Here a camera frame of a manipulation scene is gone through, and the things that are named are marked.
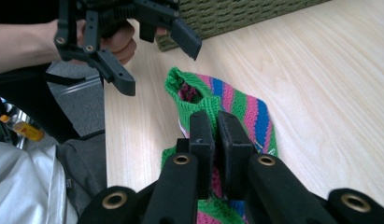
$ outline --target yellow object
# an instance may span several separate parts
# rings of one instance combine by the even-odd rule
[[[11,118],[7,115],[2,115],[0,117],[0,120],[4,122],[9,129],[13,130],[15,133],[19,133],[22,136],[38,142],[44,137],[44,133],[34,126],[28,124],[27,122],[17,119],[17,118]]]

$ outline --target white fabric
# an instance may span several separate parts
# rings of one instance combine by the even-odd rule
[[[55,147],[28,152],[0,143],[0,223],[76,223]]]

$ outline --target crocheted item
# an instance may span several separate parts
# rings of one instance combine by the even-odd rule
[[[165,89],[174,99],[179,114],[179,125],[189,137],[190,115],[204,110],[208,115],[214,139],[218,139],[217,116],[220,110],[238,117],[249,139],[259,153],[277,156],[274,125],[266,104],[214,77],[181,72],[172,68],[165,81]],[[166,158],[176,152],[175,148],[164,151]],[[223,200],[219,171],[213,169],[212,196],[198,202],[197,223],[245,223],[244,202]]]
[[[179,1],[179,14],[201,38],[207,39],[326,1],[182,0]],[[161,51],[178,46],[169,35],[157,35],[156,42]]]

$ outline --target metal screw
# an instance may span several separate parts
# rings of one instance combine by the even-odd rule
[[[191,159],[187,156],[183,156],[183,155],[180,155],[180,156],[176,156],[174,159],[173,159],[173,162],[175,164],[178,164],[178,165],[184,165],[184,164],[187,164],[189,163]]]
[[[58,44],[64,44],[65,40],[62,37],[58,37],[55,41],[57,41]]]
[[[116,209],[127,202],[127,194],[123,191],[115,191],[107,195],[102,201],[102,206],[105,209]]]
[[[93,46],[91,46],[91,45],[86,46],[86,50],[87,51],[93,51]]]
[[[276,161],[271,159],[270,157],[268,156],[261,156],[258,158],[258,162],[262,165],[266,165],[266,166],[272,166],[274,164],[276,164]]]
[[[350,194],[350,193],[343,194],[341,196],[341,201],[349,208],[352,208],[355,211],[358,211],[361,213],[367,213],[367,212],[370,212],[370,210],[372,210],[372,207],[369,205],[369,203],[366,200],[354,194]]]

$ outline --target green knit fabric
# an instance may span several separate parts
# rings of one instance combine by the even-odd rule
[[[191,114],[203,110],[208,115],[208,119],[213,132],[212,136],[215,140],[217,140],[219,137],[217,117],[219,111],[223,110],[222,99],[221,97],[213,93],[213,90],[211,90],[207,86],[207,84],[201,79],[202,76],[203,75],[181,72],[177,68],[172,68],[168,73],[168,77],[165,81],[164,86],[167,92],[174,99],[174,102],[178,109],[180,125],[185,129],[185,131],[190,131]],[[185,101],[179,96],[179,92],[181,91],[185,83],[188,85],[188,87],[193,87],[196,89],[196,93],[190,99],[190,101]],[[248,96],[243,92],[234,90],[234,96],[230,112],[236,115],[240,120],[243,120],[247,113],[247,98]],[[243,124],[246,132],[248,132],[247,128],[245,127],[245,124],[243,122],[241,123]],[[277,144],[275,138],[274,125],[270,129],[267,128],[267,133],[265,135],[266,138],[264,139],[264,142],[260,142],[259,144],[254,143],[255,146],[268,145],[267,153],[276,156]],[[169,148],[163,152],[162,168],[166,159],[175,153],[175,147]],[[220,223],[245,223],[243,217],[240,216],[240,214],[238,214],[234,209],[232,209],[227,201],[218,198],[218,196],[215,194],[213,194],[209,200],[200,200],[198,202],[198,210],[199,212],[203,212],[211,217],[214,217],[215,219],[220,221]]]

